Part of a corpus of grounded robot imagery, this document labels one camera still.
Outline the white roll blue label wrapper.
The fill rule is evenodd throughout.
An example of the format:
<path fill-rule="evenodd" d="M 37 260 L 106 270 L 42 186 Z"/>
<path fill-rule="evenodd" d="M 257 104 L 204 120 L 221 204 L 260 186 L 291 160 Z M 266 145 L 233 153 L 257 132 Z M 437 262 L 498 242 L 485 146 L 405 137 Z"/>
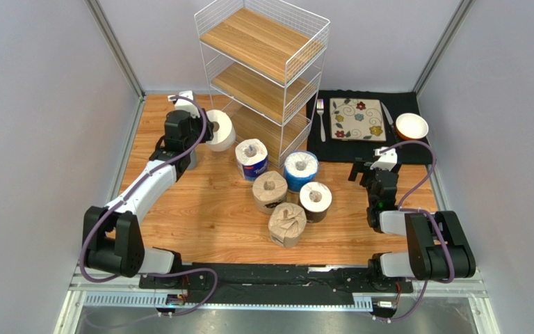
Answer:
<path fill-rule="evenodd" d="M 238 171 L 247 181 L 255 181 L 268 171 L 268 150 L 257 138 L 240 142 L 235 148 Z"/>

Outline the brown paper roll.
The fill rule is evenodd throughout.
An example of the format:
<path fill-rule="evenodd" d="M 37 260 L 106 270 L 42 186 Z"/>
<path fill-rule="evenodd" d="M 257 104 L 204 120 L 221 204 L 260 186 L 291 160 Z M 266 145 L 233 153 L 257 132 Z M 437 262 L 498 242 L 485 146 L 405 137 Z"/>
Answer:
<path fill-rule="evenodd" d="M 273 210 L 268 222 L 270 239 L 281 247 L 293 248 L 299 243 L 306 225 L 306 213 L 301 206 L 281 203 Z"/>
<path fill-rule="evenodd" d="M 254 203 L 260 212 L 272 214 L 276 206 L 286 201 L 288 184 L 277 171 L 260 175 L 252 185 Z"/>

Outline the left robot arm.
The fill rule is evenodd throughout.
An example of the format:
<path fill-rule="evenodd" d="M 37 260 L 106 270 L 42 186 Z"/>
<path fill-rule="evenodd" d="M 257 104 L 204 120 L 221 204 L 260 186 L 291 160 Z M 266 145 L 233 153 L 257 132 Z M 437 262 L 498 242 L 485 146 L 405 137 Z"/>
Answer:
<path fill-rule="evenodd" d="M 195 148 L 212 139 L 213 125 L 203 108 L 197 113 L 176 109 L 167 114 L 165 134 L 141 174 L 117 198 L 103 207 L 90 207 L 84 215 L 79 270 L 86 280 L 102 283 L 138 274 L 172 275 L 175 253 L 145 247 L 140 225 L 191 165 Z M 89 269 L 108 277 L 95 278 Z"/>

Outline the white roll dark brown wrapper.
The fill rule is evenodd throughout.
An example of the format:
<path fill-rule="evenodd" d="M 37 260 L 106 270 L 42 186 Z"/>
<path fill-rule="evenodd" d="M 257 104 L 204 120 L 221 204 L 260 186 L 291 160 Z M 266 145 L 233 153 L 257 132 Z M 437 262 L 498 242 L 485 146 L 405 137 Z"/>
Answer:
<path fill-rule="evenodd" d="M 304 209 L 308 223 L 319 223 L 332 204 L 332 193 L 320 182 L 308 182 L 300 190 L 299 205 Z"/>

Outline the plain white paper towel roll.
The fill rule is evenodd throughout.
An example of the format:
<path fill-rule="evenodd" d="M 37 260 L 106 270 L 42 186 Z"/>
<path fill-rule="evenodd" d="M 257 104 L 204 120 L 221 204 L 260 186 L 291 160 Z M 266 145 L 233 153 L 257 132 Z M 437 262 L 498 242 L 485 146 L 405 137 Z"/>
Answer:
<path fill-rule="evenodd" d="M 207 111 L 207 116 L 213 125 L 213 138 L 205 143 L 206 146 L 214 152 L 224 152 L 230 149 L 236 140 L 236 131 L 231 118 L 218 109 Z"/>

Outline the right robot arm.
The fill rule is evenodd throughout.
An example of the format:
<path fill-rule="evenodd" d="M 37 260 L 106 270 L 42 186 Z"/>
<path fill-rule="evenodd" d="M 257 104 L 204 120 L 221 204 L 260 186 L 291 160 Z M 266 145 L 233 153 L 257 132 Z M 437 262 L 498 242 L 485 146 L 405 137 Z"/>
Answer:
<path fill-rule="evenodd" d="M 367 223 L 375 232 L 404 237 L 407 250 L 377 253 L 369 264 L 383 278 L 452 281 L 470 278 L 476 259 L 453 211 L 428 212 L 396 204 L 399 166 L 376 167 L 356 159 L 349 181 L 359 181 L 368 193 Z"/>

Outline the blue paper towel roll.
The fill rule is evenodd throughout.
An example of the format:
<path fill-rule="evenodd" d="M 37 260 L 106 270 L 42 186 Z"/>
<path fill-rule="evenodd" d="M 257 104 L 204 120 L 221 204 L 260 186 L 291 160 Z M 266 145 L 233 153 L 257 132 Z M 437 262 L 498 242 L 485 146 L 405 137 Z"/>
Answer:
<path fill-rule="evenodd" d="M 319 162 L 315 154 L 308 151 L 292 152 L 284 162 L 283 177 L 288 190 L 297 193 L 312 182 L 318 173 Z"/>

